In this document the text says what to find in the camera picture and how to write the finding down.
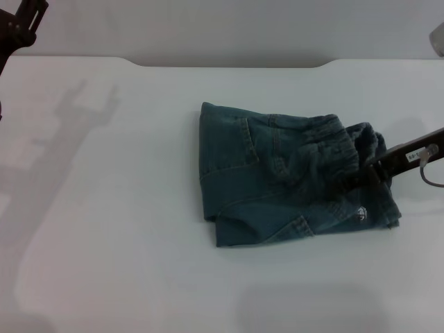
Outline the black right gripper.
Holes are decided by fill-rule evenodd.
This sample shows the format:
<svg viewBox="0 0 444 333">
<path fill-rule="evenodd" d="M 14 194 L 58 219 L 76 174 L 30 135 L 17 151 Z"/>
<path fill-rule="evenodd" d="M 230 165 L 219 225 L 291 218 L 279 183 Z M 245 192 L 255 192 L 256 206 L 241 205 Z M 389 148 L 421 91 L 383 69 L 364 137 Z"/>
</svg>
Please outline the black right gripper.
<svg viewBox="0 0 444 333">
<path fill-rule="evenodd" d="M 358 170 L 333 169 L 325 181 L 324 198 L 333 199 L 356 189 L 377 190 L 382 181 L 429 162 L 443 159 L 443 128 L 397 145 Z"/>
</svg>

